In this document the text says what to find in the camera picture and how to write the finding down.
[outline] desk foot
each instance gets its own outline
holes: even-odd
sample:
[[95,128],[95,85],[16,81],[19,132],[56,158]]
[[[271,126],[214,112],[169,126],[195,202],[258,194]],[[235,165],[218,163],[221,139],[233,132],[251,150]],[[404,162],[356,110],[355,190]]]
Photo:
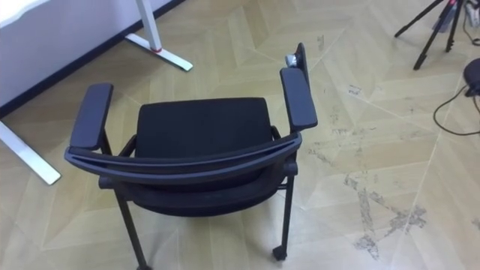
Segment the desk foot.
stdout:
[[189,61],[186,61],[183,58],[174,55],[166,49],[162,49],[160,52],[153,51],[152,49],[150,49],[150,43],[145,38],[142,38],[137,34],[128,34],[125,38],[135,43],[136,45],[139,45],[140,47],[148,50],[150,53],[154,53],[155,55],[160,56],[163,60],[178,66],[184,71],[189,71],[194,67]]
[[60,173],[38,155],[30,146],[22,141],[10,128],[0,121],[0,140],[4,142],[19,158],[21,158],[48,185],[60,179]]

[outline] black seat cushion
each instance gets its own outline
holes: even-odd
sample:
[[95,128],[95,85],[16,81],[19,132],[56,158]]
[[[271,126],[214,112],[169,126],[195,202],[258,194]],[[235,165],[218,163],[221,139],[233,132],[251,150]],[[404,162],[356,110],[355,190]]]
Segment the black seat cushion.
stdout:
[[196,158],[258,146],[272,140],[263,98],[189,100],[143,105],[135,155]]
[[284,179],[282,166],[277,163],[267,167],[253,181],[223,190],[176,193],[121,182],[116,190],[127,200],[153,212],[179,217],[211,217],[250,208],[273,196]]

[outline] white desk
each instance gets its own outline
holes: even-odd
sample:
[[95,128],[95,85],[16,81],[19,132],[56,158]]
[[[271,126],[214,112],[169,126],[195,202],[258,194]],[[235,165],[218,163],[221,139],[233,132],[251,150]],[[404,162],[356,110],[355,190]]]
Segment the white desk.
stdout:
[[[48,1],[49,0],[0,0],[0,28],[15,22],[20,19],[25,12]],[[193,67],[190,62],[172,54],[162,47],[150,1],[136,0],[136,4],[142,17],[147,39],[141,38],[136,34],[129,34],[126,38],[171,64],[177,65],[185,71],[189,71]],[[61,176],[58,171],[50,166],[1,121],[0,140],[29,165],[48,185],[60,179]]]

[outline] office chair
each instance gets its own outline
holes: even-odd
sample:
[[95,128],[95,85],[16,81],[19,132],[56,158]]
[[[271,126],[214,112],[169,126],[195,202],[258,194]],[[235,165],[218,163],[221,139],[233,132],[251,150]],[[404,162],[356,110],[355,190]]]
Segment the office chair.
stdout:
[[139,270],[151,268],[127,201],[164,215],[211,217],[255,206],[278,190],[286,190],[286,199],[273,255],[285,260],[300,131],[317,125],[302,43],[286,62],[280,71],[290,126],[285,137],[270,125],[260,97],[152,103],[140,108],[136,135],[113,155],[104,129],[113,86],[89,87],[64,157],[115,192]]

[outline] chair leg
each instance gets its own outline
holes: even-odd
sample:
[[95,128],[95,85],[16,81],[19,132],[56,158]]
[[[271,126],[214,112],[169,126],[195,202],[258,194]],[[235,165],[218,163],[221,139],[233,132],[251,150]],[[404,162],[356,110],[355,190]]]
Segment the chair leg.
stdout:
[[282,245],[273,249],[273,256],[277,261],[285,260],[287,258],[288,232],[290,230],[290,213],[292,211],[293,179],[294,179],[293,176],[289,176],[286,179],[286,196],[285,196],[285,209],[283,212]]
[[135,230],[134,220],[128,208],[127,201],[117,192],[115,192],[117,197],[118,206],[120,206],[121,216],[127,227],[128,236],[130,236],[130,241],[133,246],[133,251],[135,252],[136,260],[138,261],[138,268],[136,270],[152,270],[150,266],[147,265],[145,257],[143,256],[142,245],[138,239],[137,231]]

